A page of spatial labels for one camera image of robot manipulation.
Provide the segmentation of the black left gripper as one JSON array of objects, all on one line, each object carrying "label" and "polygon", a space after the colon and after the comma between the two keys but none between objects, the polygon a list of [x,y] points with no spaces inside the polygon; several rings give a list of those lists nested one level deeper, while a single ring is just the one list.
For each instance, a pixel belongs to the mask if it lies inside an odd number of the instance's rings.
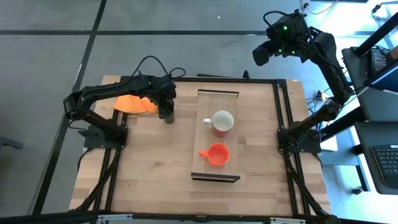
[{"label": "black left gripper", "polygon": [[176,84],[170,76],[153,77],[151,86],[154,90],[150,100],[157,104],[160,119],[166,117],[166,106],[169,107],[169,115],[174,113],[174,98],[176,98]]}]

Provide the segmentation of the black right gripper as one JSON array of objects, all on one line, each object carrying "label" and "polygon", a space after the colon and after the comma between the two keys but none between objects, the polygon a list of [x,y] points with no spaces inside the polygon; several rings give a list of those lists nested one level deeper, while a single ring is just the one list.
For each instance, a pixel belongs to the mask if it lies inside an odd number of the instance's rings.
[{"label": "black right gripper", "polygon": [[269,14],[280,14],[281,17],[273,24],[266,20],[268,25],[266,35],[269,40],[252,51],[256,65],[263,66],[271,57],[280,55],[310,58],[311,44],[308,40],[310,35],[304,20],[306,14],[302,14],[298,9],[290,14],[270,11],[266,16]]}]

